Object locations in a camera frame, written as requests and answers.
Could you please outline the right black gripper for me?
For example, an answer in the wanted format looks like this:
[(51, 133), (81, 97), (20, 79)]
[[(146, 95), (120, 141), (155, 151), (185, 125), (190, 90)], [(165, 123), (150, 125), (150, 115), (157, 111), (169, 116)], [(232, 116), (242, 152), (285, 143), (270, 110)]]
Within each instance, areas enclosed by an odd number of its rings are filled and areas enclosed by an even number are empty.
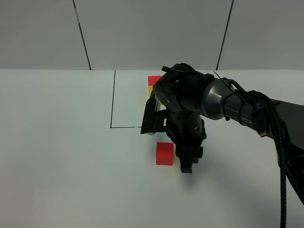
[[(167, 135), (177, 146), (176, 155), (182, 173), (192, 173), (192, 165), (203, 155), (202, 141), (206, 138), (204, 121), (192, 111), (167, 112)], [(184, 148), (198, 148), (198, 151)]]

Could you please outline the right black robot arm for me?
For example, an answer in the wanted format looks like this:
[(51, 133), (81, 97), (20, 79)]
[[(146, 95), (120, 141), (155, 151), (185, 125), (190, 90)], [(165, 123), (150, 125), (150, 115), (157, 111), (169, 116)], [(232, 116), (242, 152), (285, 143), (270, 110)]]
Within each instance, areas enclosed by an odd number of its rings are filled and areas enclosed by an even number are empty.
[(192, 171), (202, 157), (206, 138), (204, 118), (234, 120), (272, 138), (278, 164), (290, 179), (304, 172), (304, 108), (302, 105), (268, 98), (257, 91), (245, 91), (236, 81), (215, 78), (181, 63), (162, 68), (164, 75), (145, 109), (143, 133), (166, 132), (177, 146), (180, 168)]

